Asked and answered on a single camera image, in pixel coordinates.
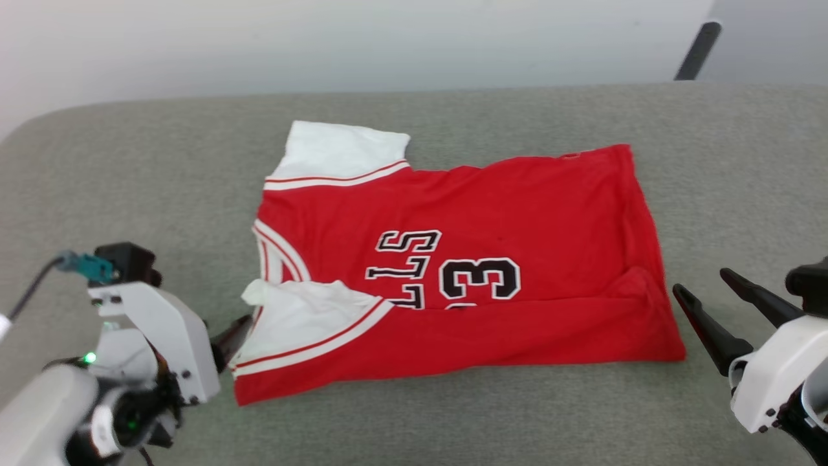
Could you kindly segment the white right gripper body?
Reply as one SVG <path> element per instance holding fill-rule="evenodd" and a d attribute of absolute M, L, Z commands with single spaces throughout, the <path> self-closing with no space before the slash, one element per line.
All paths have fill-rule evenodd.
<path fill-rule="evenodd" d="M 753 434 L 769 427 L 787 403 L 802 403 L 807 427 L 828 433 L 828 319 L 800 316 L 786 322 L 757 351 L 736 358 L 728 382 L 731 410 Z"/>

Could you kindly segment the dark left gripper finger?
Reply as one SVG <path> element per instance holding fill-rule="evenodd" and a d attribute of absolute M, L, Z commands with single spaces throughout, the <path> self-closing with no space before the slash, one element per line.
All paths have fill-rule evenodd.
<path fill-rule="evenodd" d="M 218 374 L 225 371 L 234 354 L 245 342 L 253 321 L 252 315 L 240 316 L 224 331 L 211 337 L 210 347 Z"/>

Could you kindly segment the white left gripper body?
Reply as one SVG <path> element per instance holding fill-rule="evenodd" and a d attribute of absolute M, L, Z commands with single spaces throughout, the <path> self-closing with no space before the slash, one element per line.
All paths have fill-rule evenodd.
<path fill-rule="evenodd" d="M 162 358 L 186 405 L 204 404 L 219 394 L 207 328 L 183 301 L 145 282 L 88 288 L 87 292 L 101 318 L 124 316 L 132 324 L 102 328 L 95 374 L 148 383 L 156 377 Z"/>

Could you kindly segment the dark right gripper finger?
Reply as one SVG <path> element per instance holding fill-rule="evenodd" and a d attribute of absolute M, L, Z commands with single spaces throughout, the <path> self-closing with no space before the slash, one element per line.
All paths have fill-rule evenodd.
<path fill-rule="evenodd" d="M 754 305 L 761 315 L 775 328 L 787 322 L 801 318 L 805 313 L 785 299 L 775 295 L 768 289 L 757 285 L 730 268 L 719 271 L 722 280 L 729 286 L 737 297 L 746 303 Z"/>
<path fill-rule="evenodd" d="M 704 310 L 701 301 L 682 284 L 674 284 L 672 294 L 692 325 L 719 374 L 728 377 L 731 364 L 748 355 L 754 347 L 745 339 L 733 336 Z"/>

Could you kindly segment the red and white basketball jersey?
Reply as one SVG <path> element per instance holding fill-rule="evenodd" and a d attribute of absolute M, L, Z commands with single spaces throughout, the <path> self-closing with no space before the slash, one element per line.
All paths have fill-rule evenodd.
<path fill-rule="evenodd" d="M 252 225 L 237 404 L 478 366 L 685 359 L 629 145 L 417 170 L 409 142 L 292 123 Z"/>

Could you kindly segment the black slanted pole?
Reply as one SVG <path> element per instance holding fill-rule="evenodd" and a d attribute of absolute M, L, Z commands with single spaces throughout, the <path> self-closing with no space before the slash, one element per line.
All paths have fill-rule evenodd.
<path fill-rule="evenodd" d="M 721 35 L 722 24 L 718 21 L 707 21 L 698 30 L 691 47 L 675 73 L 674 82 L 694 82 L 706 64 L 706 61 Z"/>

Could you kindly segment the large grey leaning board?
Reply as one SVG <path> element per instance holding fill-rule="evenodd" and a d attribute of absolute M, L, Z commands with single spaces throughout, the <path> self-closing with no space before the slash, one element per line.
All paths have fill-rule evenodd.
<path fill-rule="evenodd" d="M 715 0 L 699 82 L 828 85 L 828 0 Z"/>

